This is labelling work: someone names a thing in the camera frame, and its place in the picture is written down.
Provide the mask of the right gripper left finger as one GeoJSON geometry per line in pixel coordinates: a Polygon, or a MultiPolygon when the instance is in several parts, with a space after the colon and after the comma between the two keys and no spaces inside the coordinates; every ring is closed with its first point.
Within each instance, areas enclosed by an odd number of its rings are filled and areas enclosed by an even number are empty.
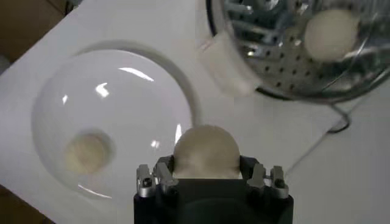
{"type": "Polygon", "coordinates": [[[179,196],[179,180],[174,178],[174,157],[164,156],[158,159],[150,170],[147,164],[141,164],[136,170],[136,196],[151,198],[162,194],[168,198],[179,196]]]}

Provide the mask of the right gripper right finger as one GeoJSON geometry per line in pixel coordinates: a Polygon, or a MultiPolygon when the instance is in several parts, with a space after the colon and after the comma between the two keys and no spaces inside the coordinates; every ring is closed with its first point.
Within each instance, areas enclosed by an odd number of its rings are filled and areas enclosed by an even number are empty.
{"type": "Polygon", "coordinates": [[[284,171],[281,166],[274,166],[267,175],[266,168],[257,159],[240,156],[240,172],[246,183],[259,190],[260,194],[264,194],[266,189],[269,189],[274,198],[287,199],[289,197],[289,187],[284,180],[284,171]]]}

